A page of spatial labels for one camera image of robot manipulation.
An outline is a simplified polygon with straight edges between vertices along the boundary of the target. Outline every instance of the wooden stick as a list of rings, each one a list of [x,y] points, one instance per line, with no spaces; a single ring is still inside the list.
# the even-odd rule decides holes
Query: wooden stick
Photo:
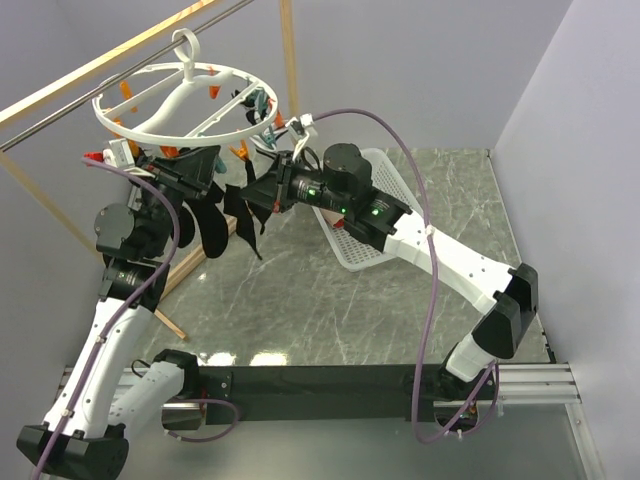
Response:
[[[298,75],[296,72],[295,35],[293,33],[293,9],[291,0],[280,0],[280,23],[284,64],[287,71],[287,93],[289,95],[289,117],[298,115]]]
[[[236,223],[237,219],[235,217],[227,217],[229,235],[236,231]],[[198,247],[195,248],[193,252],[189,253],[184,260],[173,267],[169,272],[169,278],[167,279],[167,284],[164,287],[164,292],[162,292],[161,299],[169,295],[169,293],[171,293],[171,291],[176,288],[191,272],[193,272],[206,258],[202,245],[198,245]]]
[[[124,42],[122,45],[119,45],[114,49],[108,51],[107,53],[101,55],[100,57],[92,60],[86,65],[77,68],[73,72],[65,75],[55,82],[47,85],[44,88],[41,88],[37,92],[20,100],[18,103],[5,108],[2,112],[0,112],[0,128],[6,127],[7,125],[15,122],[27,113],[46,103],[51,102],[56,97],[62,95],[75,85],[78,85],[79,83],[88,80],[91,77],[95,77],[101,72],[104,72],[109,67],[127,58],[129,55],[132,55],[135,52],[139,51],[149,42],[152,42],[161,35],[169,33],[171,30],[177,28],[180,24],[208,10],[209,8],[220,2],[221,0],[200,0],[190,7],[185,8],[181,12],[172,15],[163,22],[160,22],[157,25],[149,28],[148,30],[145,30],[141,34],[133,37],[131,40]]]
[[[91,242],[87,236],[76,226],[75,223],[69,218],[69,216],[62,211],[62,209],[47,195],[40,186],[33,181],[27,173],[22,170],[5,152],[0,152],[0,165],[4,167],[9,174],[15,178],[22,187],[29,192],[36,201],[47,210],[51,216],[58,220],[76,240],[80,242],[99,262],[102,262],[102,255],[95,249],[93,242]],[[177,325],[175,325],[165,314],[161,311],[155,311],[156,316],[171,330],[176,332],[180,338],[186,338],[187,334],[184,333]]]
[[[180,328],[173,323],[169,317],[167,317],[164,313],[162,313],[160,310],[156,309],[155,312],[153,312],[153,314],[156,316],[156,318],[158,318],[162,323],[164,323],[167,327],[169,327],[173,333],[175,333],[176,335],[178,335],[182,340],[186,340],[187,339],[187,334],[184,333],[182,330],[180,330]]]

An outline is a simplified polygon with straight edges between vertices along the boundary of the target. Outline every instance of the gray wall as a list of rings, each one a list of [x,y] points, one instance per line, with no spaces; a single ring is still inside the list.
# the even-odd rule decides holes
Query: gray wall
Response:
[[[141,0],[59,0],[92,55],[191,3],[156,0],[150,8]],[[301,108],[371,109],[413,147],[493,147],[570,3],[296,0]],[[96,28],[96,19],[109,28]],[[210,61],[249,69],[269,82],[286,112],[278,0],[256,1],[201,42]],[[320,129],[325,144],[394,146],[368,120],[332,119]]]
[[[5,8],[0,44],[0,108],[91,59],[54,2],[27,0]],[[0,139],[69,98],[0,131]],[[82,153],[97,150],[108,136],[90,116],[87,109],[75,112],[9,152],[87,235],[98,209],[127,190],[80,164]],[[16,438],[22,425],[42,421],[64,366],[75,361],[93,318],[102,268],[2,168],[0,204],[0,463],[2,478],[23,479],[29,464],[15,448]]]
[[[301,107],[370,109],[411,147],[493,147],[570,3],[296,0]],[[367,119],[321,129],[395,146]]]
[[[633,0],[574,1],[495,152],[541,316],[612,479],[640,473],[639,16]]]

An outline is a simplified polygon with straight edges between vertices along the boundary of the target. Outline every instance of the marble floor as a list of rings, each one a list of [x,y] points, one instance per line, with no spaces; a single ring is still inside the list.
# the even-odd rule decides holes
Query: marble floor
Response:
[[[433,224],[488,257],[517,265],[518,251],[486,150],[413,153],[426,181]],[[397,149],[387,154],[419,198],[406,158]],[[234,165],[239,162],[227,163],[230,172],[217,181],[238,183],[241,175]],[[258,162],[258,174],[266,166]],[[208,365],[416,361],[429,275],[400,260],[350,273],[304,205],[273,216],[258,248],[263,261],[234,235],[221,258],[196,268],[161,304],[188,341],[154,322],[135,357],[148,360],[163,348],[175,348]],[[470,304],[441,285],[425,361],[441,362],[478,320]],[[536,319],[514,361],[548,362],[545,343]]]

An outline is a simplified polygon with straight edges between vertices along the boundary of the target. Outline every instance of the hook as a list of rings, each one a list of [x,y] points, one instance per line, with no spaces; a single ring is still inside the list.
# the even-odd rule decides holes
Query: hook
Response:
[[[171,35],[171,41],[175,42],[180,37],[184,37],[187,39],[189,46],[191,47],[191,52],[189,55],[186,54],[182,45],[178,45],[173,51],[180,60],[184,64],[184,81],[192,82],[193,81],[193,70],[195,68],[195,61],[200,56],[200,42],[198,41],[198,37],[196,37],[195,33],[193,33],[188,28],[181,28],[173,32]]]

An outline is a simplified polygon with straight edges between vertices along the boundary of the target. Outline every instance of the plastic basket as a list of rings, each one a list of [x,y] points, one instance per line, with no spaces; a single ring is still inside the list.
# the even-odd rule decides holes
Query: plastic basket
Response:
[[[422,215],[422,208],[405,181],[393,166],[387,154],[378,148],[365,148],[362,156],[371,163],[373,185],[389,195],[402,200],[412,209]],[[340,264],[351,272],[357,272],[367,267],[379,265],[394,258],[392,255],[381,253],[378,250],[364,245],[349,235],[343,228],[334,228],[323,218],[317,208],[313,211],[320,222],[333,253]]]

